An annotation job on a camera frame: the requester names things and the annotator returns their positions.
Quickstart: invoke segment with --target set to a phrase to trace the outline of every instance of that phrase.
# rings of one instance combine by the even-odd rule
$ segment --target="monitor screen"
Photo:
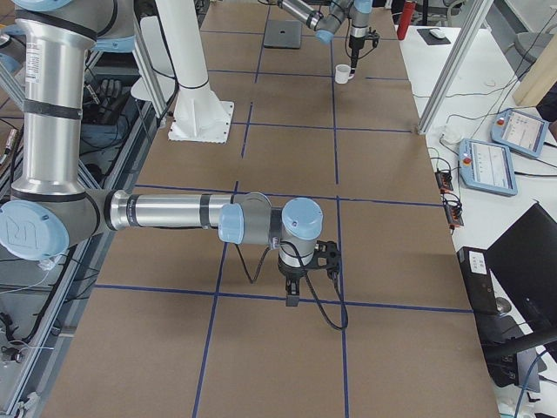
[[[534,331],[557,326],[557,222],[540,204],[489,247],[486,261]]]

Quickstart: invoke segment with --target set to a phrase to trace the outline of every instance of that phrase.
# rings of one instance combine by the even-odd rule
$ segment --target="brown cardboard table surface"
[[[314,198],[343,251],[350,326],[333,331],[302,284],[284,306],[270,253],[256,285],[214,232],[117,234],[45,417],[474,418],[498,416],[390,14],[356,78],[331,46],[264,50],[259,4],[212,3],[212,89],[236,103],[227,144],[155,138],[136,192]],[[245,246],[251,269],[263,248]],[[339,306],[323,273],[325,309]]]

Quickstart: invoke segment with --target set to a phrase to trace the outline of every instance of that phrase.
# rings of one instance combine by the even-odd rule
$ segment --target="white cup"
[[[350,74],[350,65],[339,64],[334,68],[334,81],[338,84],[346,84],[354,77]]]

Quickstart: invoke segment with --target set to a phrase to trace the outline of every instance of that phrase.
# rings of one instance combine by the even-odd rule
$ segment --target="blue tape line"
[[[253,126],[271,126],[276,128],[302,128],[302,129],[327,129],[331,130],[332,126],[310,126],[310,125],[282,125],[282,124],[264,124],[259,122],[252,122]]]
[[[264,35],[264,32],[241,32],[235,30],[200,30],[201,33],[228,33],[230,35]]]
[[[263,33],[265,33],[267,31],[267,24],[269,23],[269,15],[271,14],[271,8],[268,7],[267,8],[267,17],[265,19],[265,28],[263,30]],[[259,60],[258,60],[258,68],[257,68],[257,72],[255,74],[255,80],[253,83],[257,83],[258,82],[258,78],[259,78],[259,70],[261,69],[261,58],[263,57],[263,42],[264,39],[261,39],[261,48],[259,50]]]
[[[410,81],[408,78],[366,77],[366,80]]]
[[[206,292],[202,290],[175,289],[171,287],[145,287],[145,286],[126,286],[126,285],[104,285],[96,284],[98,289],[115,289],[115,290],[133,290],[135,292],[153,292],[153,293],[180,293],[195,294],[198,296],[214,296],[214,292]]]
[[[329,46],[329,52],[331,54],[331,72],[334,68],[334,60],[332,57],[332,43]],[[331,78],[331,89],[332,89],[332,137],[334,146],[334,181],[335,184],[339,184],[339,151],[338,151],[338,140],[337,140],[337,106],[334,101],[334,78]]]
[[[256,299],[256,300],[278,300],[284,302],[286,298],[281,298],[280,296],[269,296],[263,294],[245,294],[245,293],[219,293],[218,296],[224,298],[235,298],[235,299]]]
[[[238,190],[219,190],[219,189],[204,189],[197,187],[180,187],[175,185],[136,185],[136,187],[143,187],[145,189],[158,189],[158,190],[181,190],[184,192],[212,192],[212,193],[225,193],[225,194],[247,194],[248,191],[238,191]],[[288,194],[288,193],[275,193],[275,192],[263,192],[263,194],[271,197],[277,198],[308,198],[308,199],[320,199],[320,200],[336,200],[337,198],[331,196],[312,196],[307,194]],[[398,200],[380,200],[380,199],[361,199],[361,198],[342,198],[339,197],[341,202],[363,202],[363,203],[375,203],[379,205],[401,205],[401,206],[425,206],[425,207],[443,207],[441,203],[424,203],[424,202],[405,202]]]
[[[202,290],[188,290],[188,289],[174,289],[165,287],[141,287],[141,286],[129,286],[129,285],[109,285],[109,284],[97,284],[95,288],[100,289],[110,289],[110,290],[130,290],[132,292],[153,292],[153,293],[178,293],[178,294],[193,294],[197,296],[215,296],[214,292],[207,292]],[[247,293],[218,293],[218,296],[224,298],[237,298],[237,299],[255,299],[255,300],[282,300],[285,298],[280,296],[271,296],[265,294],[247,294]],[[315,303],[313,299],[300,298],[301,303]],[[327,300],[322,299],[321,303],[324,305],[340,305],[338,300]],[[373,303],[373,302],[357,302],[357,301],[345,301],[346,305],[349,307],[377,307],[384,309],[401,309],[406,311],[426,311],[426,312],[444,312],[448,314],[473,314],[471,309],[458,309],[453,307],[419,307],[415,305],[397,305],[390,303]]]
[[[296,72],[269,72],[269,71],[236,71],[236,70],[207,70],[209,72],[223,72],[229,74],[254,74],[254,75],[264,75],[264,76],[291,76],[291,77],[321,77],[321,78],[331,78],[332,76],[327,76],[325,74],[299,74]]]
[[[403,202],[398,200],[353,199],[353,198],[340,198],[340,200],[343,202],[369,202],[369,203],[377,203],[380,205],[443,207],[441,203]]]
[[[409,129],[386,129],[386,128],[338,128],[339,131],[361,131],[361,132],[397,132],[397,133],[412,133]]]
[[[6,106],[6,104],[7,104],[9,101],[10,101],[10,98],[6,98],[6,99],[3,101],[3,103],[0,104],[0,110],[2,110],[2,108],[3,108],[4,106]]]
[[[397,305],[393,303],[345,302],[349,307],[380,307],[383,309],[401,309],[405,311],[443,312],[447,314],[473,314],[472,309],[456,307],[419,307],[415,305]]]
[[[336,198],[337,204],[337,238],[339,242],[339,251],[342,253],[342,218],[340,215],[340,197]],[[345,295],[345,277],[344,277],[344,266],[342,262],[340,263],[340,273],[339,273],[339,284],[340,284],[340,294]],[[344,312],[341,311],[341,319],[344,323]],[[342,330],[342,370],[344,376],[343,388],[345,395],[345,418],[350,417],[350,392],[349,392],[349,379],[348,379],[348,349],[346,347],[346,330]]]
[[[245,127],[245,132],[244,132],[244,143],[242,144],[242,152],[240,153],[242,158],[245,155],[245,146],[247,144],[247,135],[250,131],[250,122],[252,121],[252,111],[253,111],[253,102],[250,102],[250,111],[247,114],[247,125]]]
[[[228,244],[223,245],[223,253],[220,259],[220,267],[218,268],[218,279],[217,285],[215,287],[215,294],[213,296],[212,308],[211,308],[211,318],[209,319],[209,328],[207,330],[207,338],[205,339],[205,348],[203,350],[203,360],[201,361],[201,370],[199,370],[199,380],[198,380],[198,390],[195,394],[195,403],[193,404],[193,411],[191,413],[192,418],[197,418],[199,410],[199,401],[201,400],[201,390],[203,388],[203,380],[205,378],[205,368],[207,366],[207,357],[209,356],[209,345],[211,344],[212,327],[215,322],[215,316],[217,313],[218,304],[218,290],[220,288],[220,282],[223,278],[223,267],[225,265],[226,248]]]

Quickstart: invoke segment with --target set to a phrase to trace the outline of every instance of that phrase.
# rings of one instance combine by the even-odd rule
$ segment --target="white pole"
[[[433,88],[432,96],[427,101],[426,108],[422,113],[418,125],[419,133],[427,133],[435,120],[435,116],[437,116],[437,112],[443,104],[443,100],[445,100],[446,93],[451,87],[460,65],[464,61],[466,53],[476,38],[476,34],[492,4],[493,0],[475,0],[473,2],[472,9],[468,13],[464,26],[460,30],[459,37],[454,43],[451,53],[446,59],[445,66],[439,75],[439,80],[437,80],[437,84]]]
[[[234,103],[211,90],[193,0],[157,0],[157,8],[180,84],[169,139],[226,142]]]

